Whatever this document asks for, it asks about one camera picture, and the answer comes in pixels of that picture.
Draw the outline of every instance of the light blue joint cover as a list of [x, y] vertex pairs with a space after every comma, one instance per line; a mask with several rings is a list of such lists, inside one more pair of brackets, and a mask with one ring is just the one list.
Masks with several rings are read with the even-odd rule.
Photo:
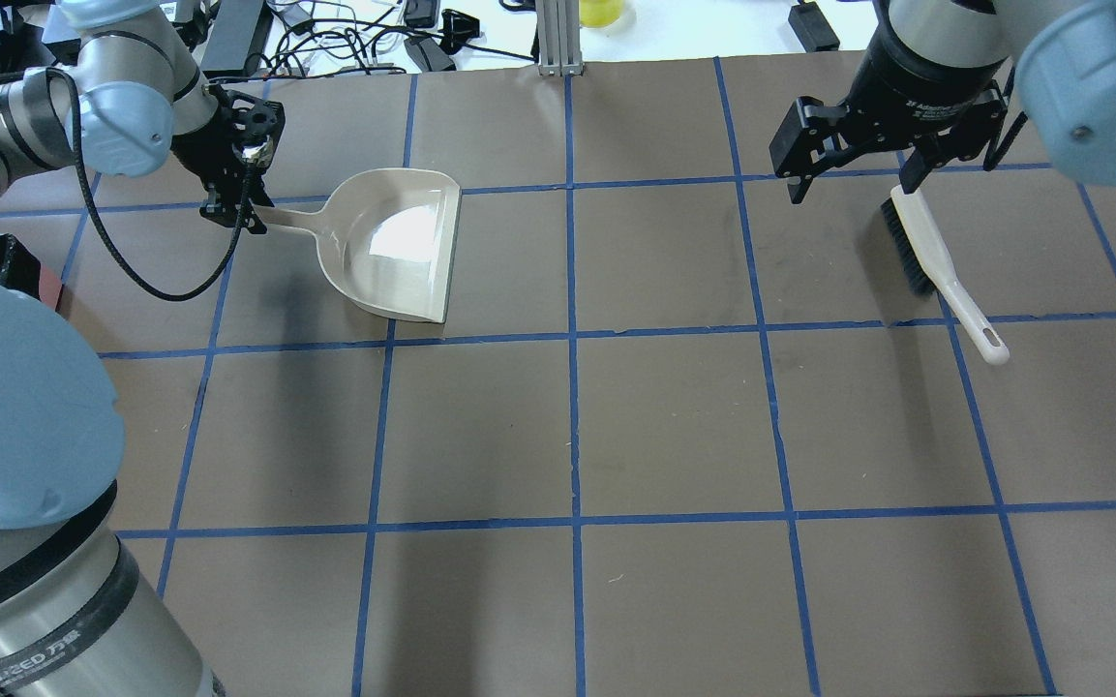
[[97, 354], [57, 312], [0, 287], [0, 530], [88, 507], [123, 462], [123, 419]]
[[155, 0], [58, 0], [58, 9], [76, 31], [141, 17], [156, 6]]
[[[70, 115], [66, 130], [71, 143]], [[80, 96], [80, 130], [84, 163], [94, 171], [143, 176], [166, 163], [174, 109], [148, 85], [97, 85]]]
[[1116, 186], [1116, 0], [1040, 31], [1018, 61], [1018, 93], [1058, 171]]

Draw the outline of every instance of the dustpan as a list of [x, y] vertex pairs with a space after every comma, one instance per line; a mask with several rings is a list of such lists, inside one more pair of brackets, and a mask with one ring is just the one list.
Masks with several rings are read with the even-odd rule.
[[358, 173], [320, 211], [256, 206], [270, 230], [317, 239], [333, 287], [385, 318], [446, 321], [461, 188], [443, 173], [406, 167]]

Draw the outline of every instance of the table surface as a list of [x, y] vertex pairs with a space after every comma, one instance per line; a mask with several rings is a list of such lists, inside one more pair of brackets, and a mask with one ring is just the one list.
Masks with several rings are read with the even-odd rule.
[[[463, 186], [443, 327], [359, 312], [279, 232], [160, 303], [70, 172], [6, 195], [121, 391], [112, 524], [231, 694], [1116, 694], [1116, 190], [1030, 130], [926, 182], [988, 367], [906, 290], [897, 159], [801, 206], [769, 174], [858, 58], [270, 84], [282, 204]], [[229, 241], [173, 163], [97, 200], [167, 290]]]

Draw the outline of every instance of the yellow object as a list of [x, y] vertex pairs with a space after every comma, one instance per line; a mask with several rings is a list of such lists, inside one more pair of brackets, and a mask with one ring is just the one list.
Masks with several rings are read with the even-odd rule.
[[623, 17], [625, 0], [579, 0], [579, 22], [593, 28], [610, 26]]

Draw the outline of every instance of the brush bristles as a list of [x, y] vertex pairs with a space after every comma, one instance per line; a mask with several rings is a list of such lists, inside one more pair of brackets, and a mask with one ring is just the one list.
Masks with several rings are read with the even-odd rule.
[[906, 272], [906, 282], [910, 283], [911, 292], [918, 297], [930, 297], [937, 290], [935, 283], [924, 272], [920, 264], [920, 258], [915, 255], [915, 248], [911, 245], [911, 238], [906, 235], [906, 225], [902, 224], [902, 217], [897, 215], [897, 206], [894, 206], [893, 199], [885, 199], [879, 204], [879, 211], [885, 213], [885, 225], [888, 233], [894, 238], [894, 245], [897, 245], [897, 254], [902, 259], [902, 269]]

